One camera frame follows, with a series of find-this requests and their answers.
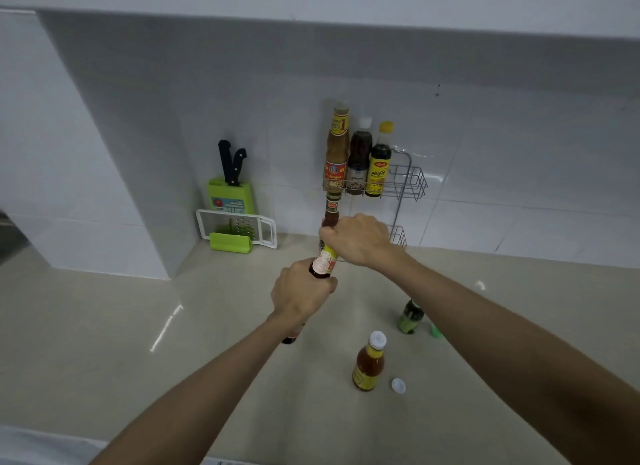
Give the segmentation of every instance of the knife block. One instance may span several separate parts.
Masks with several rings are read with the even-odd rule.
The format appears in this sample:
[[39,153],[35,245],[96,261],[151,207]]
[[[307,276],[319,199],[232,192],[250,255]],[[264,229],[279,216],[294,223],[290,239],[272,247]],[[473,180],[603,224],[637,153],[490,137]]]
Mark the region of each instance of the knife block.
[[241,183],[240,187],[228,185],[224,178],[211,179],[207,184],[211,209],[218,212],[255,214],[251,184]]

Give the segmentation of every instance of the seasoning bottle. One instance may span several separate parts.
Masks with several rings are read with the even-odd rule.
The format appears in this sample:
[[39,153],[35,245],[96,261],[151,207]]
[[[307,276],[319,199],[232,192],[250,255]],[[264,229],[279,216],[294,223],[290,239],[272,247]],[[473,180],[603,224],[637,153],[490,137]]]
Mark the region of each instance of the seasoning bottle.
[[378,376],[385,367],[383,350],[387,344],[384,333],[376,330],[369,336],[369,343],[360,349],[353,370],[353,383],[361,391],[370,391],[376,387]]
[[349,160],[347,162],[347,192],[359,195],[364,192],[369,169],[369,155],[373,145],[373,137],[368,129],[371,127],[371,117],[361,116],[358,129],[351,138],[349,146]]
[[415,332],[415,328],[423,317],[424,312],[422,308],[413,303],[413,300],[409,300],[409,303],[404,307],[404,312],[398,319],[398,328],[402,333],[411,335]]
[[[322,227],[335,227],[340,218],[340,198],[342,194],[326,193],[326,203],[324,206],[324,219],[322,219]],[[324,248],[324,241],[320,239],[320,251]]]
[[338,103],[333,108],[331,129],[326,139],[323,186],[330,194],[340,194],[342,192],[348,158],[349,109],[345,104]]
[[391,160],[391,147],[389,146],[389,135],[394,132],[394,124],[390,121],[380,123],[380,133],[375,146],[371,149],[371,160],[367,173],[367,187],[365,194],[370,197],[380,197],[382,187],[389,170],[389,160]]
[[[320,251],[320,255],[309,266],[309,273],[316,278],[329,278],[336,259],[338,259],[338,255],[335,251],[325,245],[323,250]],[[300,325],[289,337],[285,337],[282,343],[292,344],[295,342],[304,326],[305,324]]]

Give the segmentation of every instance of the forearm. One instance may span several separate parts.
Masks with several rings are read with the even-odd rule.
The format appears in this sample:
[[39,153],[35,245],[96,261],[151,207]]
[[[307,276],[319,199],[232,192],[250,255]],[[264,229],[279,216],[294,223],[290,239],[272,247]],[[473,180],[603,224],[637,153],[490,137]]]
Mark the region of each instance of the forearm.
[[135,419],[92,465],[199,464],[238,401],[297,322],[272,316]]
[[628,434],[640,425],[639,395],[629,385],[404,251],[380,261],[374,269],[407,292],[480,377],[569,460],[628,453]]

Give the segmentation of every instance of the beige countertop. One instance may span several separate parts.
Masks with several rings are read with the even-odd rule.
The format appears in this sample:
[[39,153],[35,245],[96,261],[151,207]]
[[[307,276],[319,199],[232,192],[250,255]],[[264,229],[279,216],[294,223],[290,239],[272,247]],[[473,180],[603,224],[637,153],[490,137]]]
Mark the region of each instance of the beige countertop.
[[[278,250],[247,255],[202,242],[167,282],[56,270],[28,248],[0,267],[0,423],[112,438],[260,324],[280,269],[316,251],[309,236],[283,235]],[[640,272],[410,252],[640,384]],[[260,464],[563,463],[446,340],[427,325],[412,336],[396,330],[408,299],[400,289],[347,263],[334,275],[337,291],[295,344],[276,350],[212,455]],[[385,371],[362,393],[351,372],[373,330],[388,338]],[[389,387],[394,377],[405,395]]]

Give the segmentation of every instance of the hand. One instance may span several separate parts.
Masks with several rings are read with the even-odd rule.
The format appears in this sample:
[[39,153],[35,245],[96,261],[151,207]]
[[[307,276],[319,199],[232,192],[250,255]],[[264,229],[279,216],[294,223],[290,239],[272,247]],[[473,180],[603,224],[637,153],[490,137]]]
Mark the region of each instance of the hand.
[[338,286],[333,276],[320,279],[309,273],[314,259],[296,261],[290,268],[283,268],[271,291],[272,315],[290,318],[293,327],[315,314]]
[[342,217],[335,228],[321,227],[318,234],[332,250],[358,266],[375,269],[386,253],[394,249],[386,225],[370,215]]

